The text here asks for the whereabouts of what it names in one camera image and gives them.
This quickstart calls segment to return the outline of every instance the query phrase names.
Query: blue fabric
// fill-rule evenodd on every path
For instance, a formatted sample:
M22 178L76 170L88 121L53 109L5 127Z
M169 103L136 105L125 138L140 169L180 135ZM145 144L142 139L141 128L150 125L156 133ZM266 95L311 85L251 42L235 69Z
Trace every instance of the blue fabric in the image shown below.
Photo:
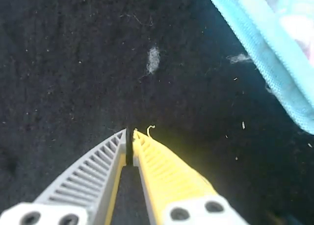
M314 134L314 68L265 0L211 0L290 117Z

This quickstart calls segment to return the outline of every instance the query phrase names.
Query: black carpet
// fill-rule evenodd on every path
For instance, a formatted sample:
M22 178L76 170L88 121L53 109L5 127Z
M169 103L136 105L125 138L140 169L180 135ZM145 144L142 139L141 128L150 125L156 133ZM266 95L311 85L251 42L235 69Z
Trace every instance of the black carpet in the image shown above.
M210 0L0 2L0 210L127 125L155 124L249 223L279 208L312 224L314 137L254 64L229 63L245 51ZM160 69L144 76L152 46Z

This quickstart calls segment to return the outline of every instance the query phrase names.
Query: dark fabric surface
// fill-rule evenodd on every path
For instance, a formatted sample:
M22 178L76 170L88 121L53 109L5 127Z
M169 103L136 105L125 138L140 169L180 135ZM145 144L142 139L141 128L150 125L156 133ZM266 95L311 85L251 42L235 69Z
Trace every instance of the dark fabric surface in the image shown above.
M0 210L127 125L155 124L248 222L276 207L312 224L314 137L254 64L229 63L245 51L210 0L0 1ZM144 76L152 46L160 69Z
M138 167L125 166L121 171L111 225L147 225L144 192Z

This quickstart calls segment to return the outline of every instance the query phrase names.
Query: mounting hole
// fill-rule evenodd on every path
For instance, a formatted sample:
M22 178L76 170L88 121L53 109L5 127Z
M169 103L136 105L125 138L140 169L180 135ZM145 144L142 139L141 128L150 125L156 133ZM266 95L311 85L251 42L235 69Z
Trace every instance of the mounting hole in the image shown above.
M188 211L182 208L174 208L173 210L171 210L170 216L172 220L175 221L187 220L190 217Z
M59 225L77 225L78 223L78 216L76 216L75 214L68 214L60 220Z
M205 204L205 208L210 213L219 213L224 211L224 207L215 201L209 201Z
M21 225L33 225L36 224L40 219L39 212L30 212L26 214L21 221Z

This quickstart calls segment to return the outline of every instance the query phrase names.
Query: white fluff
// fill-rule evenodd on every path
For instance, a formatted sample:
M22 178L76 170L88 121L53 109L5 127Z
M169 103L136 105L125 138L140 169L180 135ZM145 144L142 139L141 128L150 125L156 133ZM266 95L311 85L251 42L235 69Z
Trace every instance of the white fluff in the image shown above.
M230 60L231 64L237 63L237 62L252 62L252 59L248 55L244 55L240 53L238 56L228 56L228 60Z
M160 54L158 47L152 47L148 52L147 72L154 74L159 67Z

